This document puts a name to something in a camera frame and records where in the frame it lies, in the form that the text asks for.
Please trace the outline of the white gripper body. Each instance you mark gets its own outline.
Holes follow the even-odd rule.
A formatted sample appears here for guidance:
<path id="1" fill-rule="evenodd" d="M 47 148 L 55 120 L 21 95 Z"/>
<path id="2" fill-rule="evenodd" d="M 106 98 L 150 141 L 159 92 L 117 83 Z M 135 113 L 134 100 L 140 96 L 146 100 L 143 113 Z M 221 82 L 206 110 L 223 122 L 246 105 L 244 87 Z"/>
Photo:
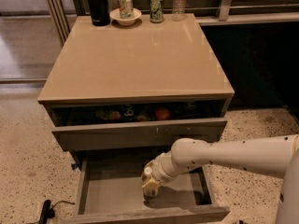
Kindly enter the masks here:
<path id="1" fill-rule="evenodd" d="M 166 184 L 180 174 L 180 166 L 173 161 L 169 152 L 157 156 L 153 160 L 151 169 L 153 177 L 159 184 Z"/>

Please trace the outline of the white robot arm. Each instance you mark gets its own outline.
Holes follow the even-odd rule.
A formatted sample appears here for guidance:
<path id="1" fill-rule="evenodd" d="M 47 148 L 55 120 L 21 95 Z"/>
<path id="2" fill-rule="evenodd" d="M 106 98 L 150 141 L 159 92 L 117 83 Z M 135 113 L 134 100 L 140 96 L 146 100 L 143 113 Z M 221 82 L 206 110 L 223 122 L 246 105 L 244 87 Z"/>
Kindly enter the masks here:
<path id="1" fill-rule="evenodd" d="M 281 178 L 275 224 L 298 224 L 298 135 L 214 143 L 180 138 L 168 152 L 146 164 L 141 176 L 143 193 L 155 197 L 161 185 L 205 164 Z"/>

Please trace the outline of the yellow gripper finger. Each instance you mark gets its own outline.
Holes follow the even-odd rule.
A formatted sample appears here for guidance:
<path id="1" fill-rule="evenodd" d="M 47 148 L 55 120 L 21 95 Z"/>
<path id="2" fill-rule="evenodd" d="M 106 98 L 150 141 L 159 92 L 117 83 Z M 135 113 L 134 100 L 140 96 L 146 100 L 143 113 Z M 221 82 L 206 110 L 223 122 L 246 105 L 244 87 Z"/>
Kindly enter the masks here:
<path id="1" fill-rule="evenodd" d="M 147 164 L 144 166 L 144 168 L 143 168 L 143 175 L 144 175 L 144 169 L 145 169 L 146 167 L 151 167 L 151 168 L 152 168 L 152 172 L 153 172 L 154 161 L 150 161 L 149 163 L 147 163 Z"/>
<path id="2" fill-rule="evenodd" d="M 158 195 L 160 183 L 152 176 L 147 176 L 142 180 L 141 188 L 146 197 L 154 198 Z"/>

